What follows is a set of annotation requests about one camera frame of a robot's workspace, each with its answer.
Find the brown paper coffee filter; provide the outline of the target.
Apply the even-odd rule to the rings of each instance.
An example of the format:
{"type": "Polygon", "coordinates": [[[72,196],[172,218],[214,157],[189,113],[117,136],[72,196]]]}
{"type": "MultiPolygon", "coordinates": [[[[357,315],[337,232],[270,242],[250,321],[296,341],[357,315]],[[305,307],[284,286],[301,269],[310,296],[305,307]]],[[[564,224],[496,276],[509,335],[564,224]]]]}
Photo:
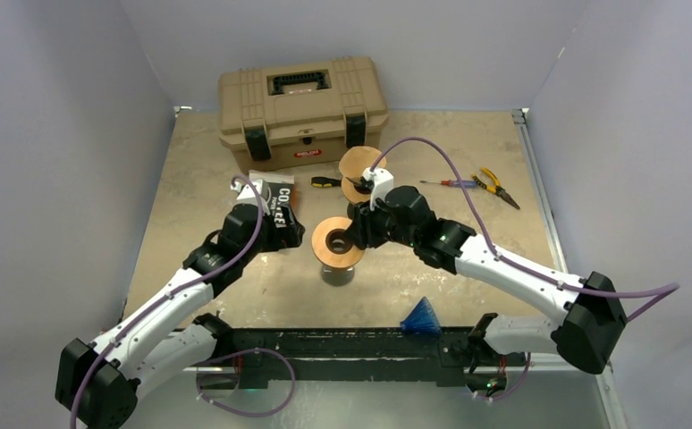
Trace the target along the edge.
{"type": "Polygon", "coordinates": [[[381,156],[382,152],[370,146],[352,147],[345,152],[338,163],[339,172],[343,177],[357,180],[362,173],[381,156]]]}

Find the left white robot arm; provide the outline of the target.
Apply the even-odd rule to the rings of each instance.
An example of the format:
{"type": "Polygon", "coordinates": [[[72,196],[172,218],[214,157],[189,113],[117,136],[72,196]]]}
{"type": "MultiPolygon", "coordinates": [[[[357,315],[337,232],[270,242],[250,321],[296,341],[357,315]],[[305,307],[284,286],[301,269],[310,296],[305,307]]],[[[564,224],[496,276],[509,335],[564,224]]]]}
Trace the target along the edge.
{"type": "Polygon", "coordinates": [[[304,232],[288,208],[268,213],[237,204],[143,306],[92,341],[69,342],[60,356],[55,399],[69,410],[70,426],[121,427],[140,400],[189,366],[220,366],[246,355],[281,358],[258,345],[236,345],[232,328],[215,315],[201,315],[181,331],[176,327],[238,281],[258,254],[297,248],[304,232]]]}

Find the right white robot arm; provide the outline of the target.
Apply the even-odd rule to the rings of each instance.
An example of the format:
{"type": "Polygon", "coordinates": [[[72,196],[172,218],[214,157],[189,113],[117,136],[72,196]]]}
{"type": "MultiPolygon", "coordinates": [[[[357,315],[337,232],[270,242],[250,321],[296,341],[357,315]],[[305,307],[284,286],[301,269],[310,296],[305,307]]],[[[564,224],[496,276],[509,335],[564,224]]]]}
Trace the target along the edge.
{"type": "Polygon", "coordinates": [[[540,312],[484,316],[468,341],[479,363],[510,353],[551,353],[580,371],[600,374],[629,322],[609,277],[559,272],[489,245],[472,227],[438,217],[414,187],[395,188],[375,204],[351,203],[347,214],[345,235],[355,247],[401,244],[425,265],[485,282],[540,312]]]}

